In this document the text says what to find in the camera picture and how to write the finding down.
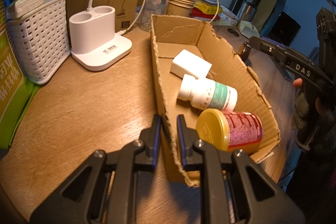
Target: wooden tabletop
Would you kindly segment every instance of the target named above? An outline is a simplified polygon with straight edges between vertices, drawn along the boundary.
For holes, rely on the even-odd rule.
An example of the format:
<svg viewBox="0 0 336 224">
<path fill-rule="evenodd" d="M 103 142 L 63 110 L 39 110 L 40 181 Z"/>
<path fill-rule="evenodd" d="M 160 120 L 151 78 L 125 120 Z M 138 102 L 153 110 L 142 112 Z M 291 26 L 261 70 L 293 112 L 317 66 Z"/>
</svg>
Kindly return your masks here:
<svg viewBox="0 0 336 224">
<path fill-rule="evenodd" d="M 225 27 L 216 31 L 235 50 L 247 40 Z M 156 101 L 149 33 L 137 27 L 126 37 L 132 51 L 112 67 L 89 72 L 69 57 L 35 95 L 0 161 L 0 183 L 25 218 L 94 150 L 118 150 L 151 125 Z M 294 88 L 265 54 L 253 50 L 250 61 L 281 130 L 280 146 L 263 163 L 277 181 L 293 142 Z M 137 223 L 199 223 L 199 212 L 199 189 L 168 182 L 162 154 L 155 174 L 139 174 Z"/>
</svg>

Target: plastic basket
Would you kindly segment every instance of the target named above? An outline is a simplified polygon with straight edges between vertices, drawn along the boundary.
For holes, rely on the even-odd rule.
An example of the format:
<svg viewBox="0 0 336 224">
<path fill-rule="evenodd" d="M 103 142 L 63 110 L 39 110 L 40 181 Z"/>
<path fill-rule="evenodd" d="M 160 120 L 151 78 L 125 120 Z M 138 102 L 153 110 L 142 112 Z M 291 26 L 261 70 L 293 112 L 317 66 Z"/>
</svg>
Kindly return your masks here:
<svg viewBox="0 0 336 224">
<path fill-rule="evenodd" d="M 53 0 L 8 21 L 10 43 L 24 74 L 42 85 L 70 55 L 66 1 Z"/>
</svg>

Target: finger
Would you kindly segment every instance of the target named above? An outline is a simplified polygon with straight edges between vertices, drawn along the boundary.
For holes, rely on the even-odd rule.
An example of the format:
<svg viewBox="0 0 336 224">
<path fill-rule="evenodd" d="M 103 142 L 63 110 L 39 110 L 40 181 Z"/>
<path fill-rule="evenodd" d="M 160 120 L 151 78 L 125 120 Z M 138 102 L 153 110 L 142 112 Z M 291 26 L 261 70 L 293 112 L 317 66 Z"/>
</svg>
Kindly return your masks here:
<svg viewBox="0 0 336 224">
<path fill-rule="evenodd" d="M 301 78 L 297 78 L 293 81 L 293 86 L 296 89 L 302 88 L 302 85 L 303 85 L 303 80 Z"/>
<path fill-rule="evenodd" d="M 318 114 L 320 114 L 321 116 L 327 115 L 328 107 L 321 101 L 319 97 L 316 98 L 315 107 Z"/>
</svg>

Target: green package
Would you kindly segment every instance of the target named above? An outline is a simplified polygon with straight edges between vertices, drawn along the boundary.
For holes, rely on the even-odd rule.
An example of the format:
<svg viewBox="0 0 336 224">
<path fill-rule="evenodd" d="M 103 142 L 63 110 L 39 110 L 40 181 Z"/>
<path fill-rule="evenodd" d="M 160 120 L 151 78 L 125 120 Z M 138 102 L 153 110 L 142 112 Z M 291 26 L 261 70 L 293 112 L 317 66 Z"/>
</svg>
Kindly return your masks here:
<svg viewBox="0 0 336 224">
<path fill-rule="evenodd" d="M 39 86 L 24 77 L 0 24 L 0 148 L 7 149 Z"/>
</svg>

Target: white box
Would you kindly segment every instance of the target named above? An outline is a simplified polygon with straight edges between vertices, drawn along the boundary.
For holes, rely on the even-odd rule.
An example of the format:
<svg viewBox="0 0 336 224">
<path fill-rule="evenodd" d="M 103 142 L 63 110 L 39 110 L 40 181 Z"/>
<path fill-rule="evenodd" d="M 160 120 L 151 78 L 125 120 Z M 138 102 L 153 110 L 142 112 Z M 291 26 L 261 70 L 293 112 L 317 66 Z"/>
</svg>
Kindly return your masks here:
<svg viewBox="0 0 336 224">
<path fill-rule="evenodd" d="M 182 50 L 174 59 L 170 67 L 170 72 L 180 78 L 186 75 L 192 75 L 196 79 L 205 78 L 210 71 L 212 64 L 198 57 L 197 55 Z"/>
</svg>

